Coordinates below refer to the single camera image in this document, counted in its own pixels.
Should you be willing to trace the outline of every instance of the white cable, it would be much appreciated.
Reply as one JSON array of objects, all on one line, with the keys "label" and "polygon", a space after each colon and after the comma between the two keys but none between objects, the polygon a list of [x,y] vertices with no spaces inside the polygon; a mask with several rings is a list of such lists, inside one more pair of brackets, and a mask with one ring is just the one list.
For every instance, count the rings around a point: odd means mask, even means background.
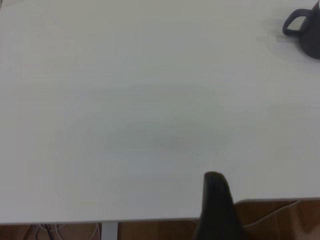
[{"label": "white cable", "polygon": [[96,231],[98,230],[98,228],[99,228],[99,223],[96,224],[95,229],[94,229],[94,231],[93,231],[93,233],[92,233],[92,235],[91,235],[91,237],[90,237],[89,240],[92,240],[92,239],[94,238],[94,236],[95,236]]},{"label": "white cable", "polygon": [[[56,232],[59,240],[64,240],[63,237],[60,235],[59,229],[61,229],[65,224],[62,224],[61,226],[58,227],[58,224],[55,224],[54,229],[51,229],[50,232]],[[47,231],[47,229],[45,229],[43,226],[41,226],[41,224],[38,224],[38,228],[35,230],[34,235],[33,235],[33,240],[38,240],[38,233],[40,231],[40,229]],[[98,240],[101,239],[100,236],[100,225],[99,223],[96,224],[95,229],[90,237],[89,240],[92,240],[94,238],[94,236],[96,235],[96,232],[98,231]]]},{"label": "white cable", "polygon": [[289,208],[289,207],[291,207],[291,206],[293,206],[293,205],[296,205],[296,204],[298,204],[298,203],[300,203],[300,202],[301,202],[301,200],[295,201],[295,202],[290,203],[290,204],[285,205],[285,206],[282,206],[282,207],[278,208],[277,210],[275,210],[275,211],[273,211],[273,212],[270,212],[269,214],[267,214],[267,215],[264,216],[263,218],[260,218],[259,220],[254,221],[253,223],[243,225],[243,227],[244,227],[244,228],[247,228],[247,227],[251,227],[251,226],[253,226],[253,225],[255,225],[255,224],[258,224],[258,223],[262,222],[263,220],[269,218],[270,216],[272,216],[272,215],[280,212],[281,210],[287,209],[287,208]]},{"label": "white cable", "polygon": [[58,224],[55,225],[55,231],[56,231],[56,234],[58,235],[58,238],[59,238],[60,240],[64,240],[64,239],[62,238],[62,236],[60,235],[59,228],[58,228]]},{"label": "white cable", "polygon": [[[41,228],[43,231],[47,231],[47,229],[42,226],[41,224],[38,224],[39,228]],[[63,227],[65,226],[65,224],[61,224],[61,226],[58,227],[58,230],[62,229]],[[50,232],[56,232],[57,230],[54,228],[54,229],[50,229],[49,230]]]}]

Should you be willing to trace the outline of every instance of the cable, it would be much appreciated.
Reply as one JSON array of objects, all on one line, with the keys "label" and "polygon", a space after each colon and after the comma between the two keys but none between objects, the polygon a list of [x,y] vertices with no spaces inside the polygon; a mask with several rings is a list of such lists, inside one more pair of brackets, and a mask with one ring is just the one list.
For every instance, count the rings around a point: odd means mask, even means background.
[{"label": "cable", "polygon": [[[55,224],[54,229],[49,229],[49,228],[47,228],[47,225],[45,225],[45,227],[44,227],[41,224],[38,224],[38,227],[35,230],[34,235],[33,235],[33,240],[38,240],[38,233],[39,233],[40,230],[44,230],[44,231],[48,232],[50,240],[53,240],[53,237],[51,236],[51,232],[56,232],[59,240],[64,240],[63,237],[61,236],[59,230],[63,226],[65,226],[65,224],[62,224],[59,227],[58,227],[58,225],[59,224]],[[98,240],[100,240],[101,239],[101,233],[100,233],[100,225],[99,225],[99,223],[96,224],[95,229],[94,229],[94,231],[93,231],[93,233],[92,233],[92,235],[91,235],[89,240],[93,240],[94,236],[96,235],[96,232],[97,232],[97,235],[98,235]]]},{"label": "cable", "polygon": [[60,240],[64,240],[64,239],[62,238],[62,236],[60,235],[59,228],[58,228],[58,224],[55,225],[55,231],[56,231],[56,234],[58,235],[58,238],[59,238]]},{"label": "cable", "polygon": [[45,225],[45,228],[46,228],[46,232],[47,232],[48,235],[49,235],[50,240],[54,240],[54,238],[51,236],[51,233],[50,233],[50,231],[49,231],[49,227],[48,227],[47,224]]},{"label": "cable", "polygon": [[40,227],[38,225],[38,228],[35,230],[34,235],[33,235],[33,240],[38,240],[38,233],[39,233]]},{"label": "cable", "polygon": [[[42,226],[41,224],[38,224],[38,226],[43,230],[43,231],[47,231],[47,229]],[[61,224],[61,226],[58,227],[58,230],[62,229],[63,227],[65,226],[65,224]],[[50,232],[56,232],[57,230],[54,228],[54,229],[50,229]]]},{"label": "cable", "polygon": [[272,215],[280,212],[281,210],[287,209],[287,208],[289,208],[289,207],[291,207],[291,206],[293,206],[293,205],[296,205],[296,204],[298,204],[298,203],[300,203],[300,202],[301,202],[301,200],[295,201],[295,202],[290,203],[290,204],[285,205],[285,206],[282,206],[282,207],[278,208],[277,210],[274,210],[274,211],[270,212],[269,214],[265,215],[264,217],[260,218],[259,220],[254,221],[253,223],[243,225],[243,227],[244,227],[244,228],[247,228],[247,227],[251,227],[251,226],[253,226],[253,225],[255,225],[255,224],[258,224],[258,223],[262,222],[263,220],[269,218],[270,216],[272,216]]},{"label": "cable", "polygon": [[23,236],[23,239],[22,240],[28,240],[31,233],[32,233],[32,230],[34,228],[34,225],[30,225],[29,228],[27,229],[27,231],[25,232],[24,236]]},{"label": "cable", "polygon": [[94,229],[94,231],[93,231],[93,233],[92,233],[92,235],[91,235],[91,237],[90,237],[89,240],[92,240],[92,239],[94,238],[97,230],[99,230],[98,237],[99,237],[99,240],[100,240],[100,227],[99,227],[99,223],[96,224],[95,229]]}]

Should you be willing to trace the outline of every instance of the wooden floor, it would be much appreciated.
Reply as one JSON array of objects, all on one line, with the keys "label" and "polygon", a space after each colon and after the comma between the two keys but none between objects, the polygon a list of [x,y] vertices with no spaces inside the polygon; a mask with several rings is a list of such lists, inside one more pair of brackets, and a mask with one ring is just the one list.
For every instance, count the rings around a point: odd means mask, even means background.
[{"label": "wooden floor", "polygon": [[[246,202],[236,205],[243,225],[251,224],[268,213],[292,203]],[[245,230],[252,240],[318,240],[320,239],[320,200],[302,201],[290,208],[266,218]],[[89,240],[96,225],[68,224],[60,233],[64,240]],[[33,240],[36,226],[0,226],[0,240]],[[192,221],[123,222],[118,227],[118,240],[191,240],[196,229]],[[45,231],[40,231],[38,240],[49,240]],[[92,240],[98,240],[96,234]]]}]

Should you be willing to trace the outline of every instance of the white table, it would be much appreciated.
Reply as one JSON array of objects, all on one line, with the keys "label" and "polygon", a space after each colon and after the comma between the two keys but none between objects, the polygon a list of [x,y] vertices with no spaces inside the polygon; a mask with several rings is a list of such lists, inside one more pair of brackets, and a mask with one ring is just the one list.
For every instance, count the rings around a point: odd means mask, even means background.
[{"label": "white table", "polygon": [[0,222],[196,218],[320,197],[320,61],[282,35],[313,0],[4,0]]}]

